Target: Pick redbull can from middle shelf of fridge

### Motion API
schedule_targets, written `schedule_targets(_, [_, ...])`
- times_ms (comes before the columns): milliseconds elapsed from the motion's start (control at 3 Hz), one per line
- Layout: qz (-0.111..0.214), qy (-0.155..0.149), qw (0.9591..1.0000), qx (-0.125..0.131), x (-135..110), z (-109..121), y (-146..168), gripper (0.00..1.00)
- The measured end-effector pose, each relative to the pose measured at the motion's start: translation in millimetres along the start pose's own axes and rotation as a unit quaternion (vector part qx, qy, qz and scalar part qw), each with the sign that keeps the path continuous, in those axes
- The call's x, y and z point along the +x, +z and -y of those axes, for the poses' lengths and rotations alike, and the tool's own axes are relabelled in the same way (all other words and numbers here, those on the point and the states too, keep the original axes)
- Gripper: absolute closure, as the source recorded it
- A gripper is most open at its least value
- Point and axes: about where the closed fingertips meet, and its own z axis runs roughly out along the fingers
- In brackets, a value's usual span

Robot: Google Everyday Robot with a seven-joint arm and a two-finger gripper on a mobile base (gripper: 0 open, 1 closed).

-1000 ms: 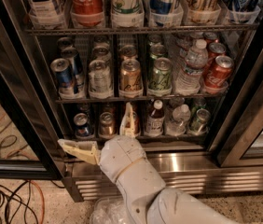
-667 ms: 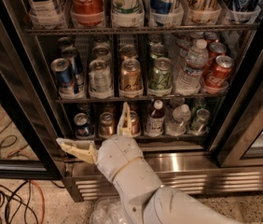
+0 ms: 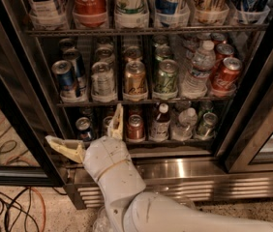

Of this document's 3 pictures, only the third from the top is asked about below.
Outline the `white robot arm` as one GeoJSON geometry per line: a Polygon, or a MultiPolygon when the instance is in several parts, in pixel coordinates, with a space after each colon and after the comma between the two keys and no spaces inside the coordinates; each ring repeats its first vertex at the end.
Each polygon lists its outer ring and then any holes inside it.
{"type": "Polygon", "coordinates": [[[273,232],[273,222],[204,213],[145,190],[122,140],[123,107],[116,106],[107,135],[90,143],[48,135],[56,152],[83,165],[98,184],[113,232],[273,232]]]}

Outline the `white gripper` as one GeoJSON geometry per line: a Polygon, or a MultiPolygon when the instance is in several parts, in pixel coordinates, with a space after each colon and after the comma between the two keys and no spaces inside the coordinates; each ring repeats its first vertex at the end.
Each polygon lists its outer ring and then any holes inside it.
{"type": "Polygon", "coordinates": [[[130,160],[123,138],[123,106],[116,105],[116,110],[107,128],[107,135],[93,141],[85,152],[81,140],[61,139],[48,135],[45,140],[57,153],[76,163],[82,163],[85,170],[97,182],[103,173],[124,160],[130,160]]]}

